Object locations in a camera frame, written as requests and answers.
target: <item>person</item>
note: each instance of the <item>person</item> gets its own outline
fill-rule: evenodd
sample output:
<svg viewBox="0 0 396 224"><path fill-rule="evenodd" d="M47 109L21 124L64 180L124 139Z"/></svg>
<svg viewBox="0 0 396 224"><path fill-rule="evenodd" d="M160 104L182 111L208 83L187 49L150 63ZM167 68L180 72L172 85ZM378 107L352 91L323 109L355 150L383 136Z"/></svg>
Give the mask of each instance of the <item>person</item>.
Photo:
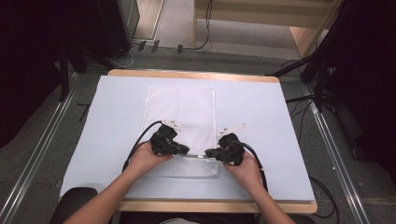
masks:
<svg viewBox="0 0 396 224"><path fill-rule="evenodd" d="M140 145L127 168L107 188L79 208L65 223L108 223L134 182L156 165L169 161L172 157L172 155L155 155L150 143ZM232 166L227 162L223 164L257 204L267 224L294 223L263 187L259 167L253 156L245 152L239 166Z"/></svg>

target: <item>metal rail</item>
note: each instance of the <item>metal rail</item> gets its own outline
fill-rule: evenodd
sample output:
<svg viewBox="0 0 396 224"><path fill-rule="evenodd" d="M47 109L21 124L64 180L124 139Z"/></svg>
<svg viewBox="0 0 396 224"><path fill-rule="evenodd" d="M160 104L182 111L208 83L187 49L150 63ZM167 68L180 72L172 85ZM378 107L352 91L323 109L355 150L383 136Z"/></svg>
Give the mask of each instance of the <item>metal rail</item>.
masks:
<svg viewBox="0 0 396 224"><path fill-rule="evenodd" d="M71 77L72 89L66 96L63 102L59 103L52 115L49 124L47 125L45 131L41 135L40 140L35 146L35 150L32 153L29 161L26 163L18 181L15 183L14 187L11 189L7 197L6 204L4 205L0 213L0 223L8 224L11 223L12 218L14 218L21 201L32 182L35 172L37 171L41 161L43 160L47 149L50 145L53 135L55 135L59 124L64 117L64 113L70 104L71 99L76 91L76 84L78 82L78 74L74 73Z"/></svg>
<svg viewBox="0 0 396 224"><path fill-rule="evenodd" d="M307 95L314 94L309 84L304 84L304 91ZM332 159L332 164L335 168L335 172L337 173L338 179L340 181L341 187L344 190L346 195L346 199L349 203L352 214L359 224L369 224L369 218L363 208L363 204L361 202L361 197L359 193L356 191L356 188L352 182L352 179L349 176L347 168L344 165L344 162L341 158L340 153L338 152L338 148L334 143L332 138L332 134L330 132L329 127L327 126L326 120L323 115L318 111L315 104L311 104L311 111L314 115L314 118L317 122L320 133L323 137L324 144L329 152L330 158Z"/></svg>

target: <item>hand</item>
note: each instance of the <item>hand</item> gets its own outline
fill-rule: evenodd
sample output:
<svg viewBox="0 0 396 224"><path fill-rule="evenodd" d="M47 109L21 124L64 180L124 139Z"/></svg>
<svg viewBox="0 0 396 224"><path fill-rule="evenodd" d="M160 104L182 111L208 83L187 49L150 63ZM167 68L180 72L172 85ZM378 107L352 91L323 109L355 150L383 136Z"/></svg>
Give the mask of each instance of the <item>hand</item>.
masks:
<svg viewBox="0 0 396 224"><path fill-rule="evenodd" d="M137 147L128 167L125 169L127 172L132 172L137 178L148 173L156 165L169 161L173 155L155 155L151 149L151 143L143 143Z"/></svg>
<svg viewBox="0 0 396 224"><path fill-rule="evenodd" d="M242 163L239 166L232 166L228 162L224 162L223 164L225 169L233 174L238 184L247 192L259 186L262 187L262 176L260 175L259 165L256 159L248 152L244 152Z"/></svg>

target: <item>wooden table edge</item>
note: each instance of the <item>wooden table edge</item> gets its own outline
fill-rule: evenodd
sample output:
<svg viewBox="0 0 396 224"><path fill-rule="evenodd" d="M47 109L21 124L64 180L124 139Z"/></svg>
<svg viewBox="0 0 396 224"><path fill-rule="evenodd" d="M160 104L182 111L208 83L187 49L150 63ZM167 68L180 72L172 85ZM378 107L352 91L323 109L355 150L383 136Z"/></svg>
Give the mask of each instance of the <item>wooden table edge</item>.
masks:
<svg viewBox="0 0 396 224"><path fill-rule="evenodd" d="M303 203L277 203L289 214L312 214L318 210L316 201ZM133 201L124 200L120 211L135 212L200 212L200 213L260 213L253 202L204 201Z"/></svg>
<svg viewBox="0 0 396 224"><path fill-rule="evenodd" d="M237 74L184 72L169 70L120 70L108 72L112 77L167 77L210 80L253 81L279 83L277 77L246 76ZM277 203L286 213L312 214L318 210L316 201L308 203ZM260 213L255 203L247 202L191 202L191 201L131 201L120 203L120 211L136 212L202 212L202 213Z"/></svg>
<svg viewBox="0 0 396 224"><path fill-rule="evenodd" d="M112 77L167 77L167 78L193 78L209 80L228 80L228 81L252 81L279 83L277 77L265 77L261 75L238 75L212 72L184 72L170 70L122 70L113 69L108 72Z"/></svg>

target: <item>black curtain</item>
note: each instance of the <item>black curtain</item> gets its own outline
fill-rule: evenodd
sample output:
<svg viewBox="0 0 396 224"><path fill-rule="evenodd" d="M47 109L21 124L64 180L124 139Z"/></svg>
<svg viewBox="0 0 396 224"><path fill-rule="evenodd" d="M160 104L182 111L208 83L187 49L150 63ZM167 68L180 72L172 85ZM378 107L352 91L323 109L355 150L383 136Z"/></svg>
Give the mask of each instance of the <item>black curtain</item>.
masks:
<svg viewBox="0 0 396 224"><path fill-rule="evenodd" d="M56 1L0 3L0 147L60 83L58 59L62 15Z"/></svg>
<svg viewBox="0 0 396 224"><path fill-rule="evenodd" d="M359 1L337 36L332 57L336 70L326 88L335 93L359 123L352 139L369 159L390 171L396 183L396 4Z"/></svg>

